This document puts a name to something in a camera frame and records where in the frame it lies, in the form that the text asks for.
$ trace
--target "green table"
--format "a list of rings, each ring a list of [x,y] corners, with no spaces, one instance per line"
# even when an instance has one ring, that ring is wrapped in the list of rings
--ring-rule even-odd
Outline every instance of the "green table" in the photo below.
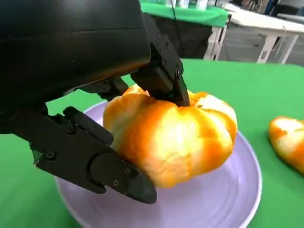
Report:
[[[163,18],[174,19],[172,7],[167,7],[165,0],[159,0],[157,2],[141,0],[140,2],[143,12]],[[187,9],[176,7],[175,13],[177,20],[221,28],[225,26],[228,19],[227,11],[213,6],[208,6],[206,10],[200,10],[191,5]]]
[[[275,156],[266,132],[278,115],[304,117],[304,68],[201,60],[185,60],[184,65],[189,90],[205,90],[231,104],[240,131],[256,151],[263,194],[250,227],[302,227],[304,177]],[[48,106],[55,114],[68,105],[83,111],[98,102],[98,96],[78,91]],[[13,135],[2,135],[0,140],[0,227],[79,227],[61,202],[54,178],[31,166],[28,143]]]

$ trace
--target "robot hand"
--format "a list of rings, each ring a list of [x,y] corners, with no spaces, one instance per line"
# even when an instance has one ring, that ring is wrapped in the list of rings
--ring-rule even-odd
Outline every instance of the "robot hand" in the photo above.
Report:
[[[50,116],[46,106],[76,89],[109,101],[128,88],[126,74],[151,96],[189,106],[182,62],[139,2],[13,0],[0,3],[0,28],[0,133],[28,141],[39,169],[155,203],[153,183],[117,156],[111,133],[73,107]]]

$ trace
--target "small pumpkin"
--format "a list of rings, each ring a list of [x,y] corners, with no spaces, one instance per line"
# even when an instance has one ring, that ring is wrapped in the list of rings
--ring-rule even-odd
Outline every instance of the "small pumpkin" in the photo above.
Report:
[[[156,100],[138,85],[104,112],[111,145],[145,171],[156,187],[170,188],[220,167],[231,155],[238,125],[225,102],[189,91],[190,107]]]
[[[269,139],[276,154],[304,174],[304,121],[285,116],[273,119]]]

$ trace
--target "plate rim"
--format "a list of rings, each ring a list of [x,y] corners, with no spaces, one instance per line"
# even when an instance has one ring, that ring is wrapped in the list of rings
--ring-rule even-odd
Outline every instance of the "plate rim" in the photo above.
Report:
[[[107,101],[101,101],[87,109],[84,110],[84,113],[86,114],[87,112],[91,111],[92,109],[98,107],[99,105],[102,105],[104,103],[107,103]],[[252,221],[252,219],[254,218],[256,212],[257,212],[257,209],[258,209],[258,206],[261,202],[261,197],[262,197],[262,185],[263,185],[263,178],[262,178],[262,171],[261,171],[261,167],[260,167],[260,164],[258,162],[258,159],[257,159],[257,156],[256,156],[256,153],[254,151],[254,149],[252,148],[252,146],[250,145],[250,143],[248,142],[248,140],[246,139],[246,137],[242,134],[242,132],[240,130],[237,131],[237,134],[242,138],[243,142],[245,142],[246,146],[249,148],[250,150],[250,154],[253,158],[253,161],[254,161],[254,164],[256,166],[256,169],[257,169],[257,178],[258,178],[258,188],[257,188],[257,194],[256,194],[256,201],[249,213],[249,215],[247,216],[247,218],[244,220],[244,222],[241,224],[241,226],[239,228],[246,228],[249,223]],[[67,210],[71,213],[72,217],[82,226],[82,227],[87,227],[86,223],[81,219],[79,218],[78,216],[76,216],[76,212],[75,210],[73,210],[71,208],[71,206],[67,203],[67,200],[66,198],[63,196],[63,193],[62,191],[60,191],[60,184],[59,184],[59,178],[58,177],[55,177],[55,182],[56,182],[56,187],[57,187],[57,190],[58,190],[58,193],[61,197],[61,200],[63,201],[64,205],[66,206]]]

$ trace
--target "purple plate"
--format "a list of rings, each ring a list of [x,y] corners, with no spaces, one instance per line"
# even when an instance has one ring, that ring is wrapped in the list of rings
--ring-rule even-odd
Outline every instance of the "purple plate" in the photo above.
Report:
[[[85,113],[102,124],[106,105],[99,103]],[[259,163],[240,132],[223,166],[172,189],[158,189],[153,205],[131,200],[111,188],[97,195],[56,180],[66,207],[85,228],[244,228],[262,193]]]

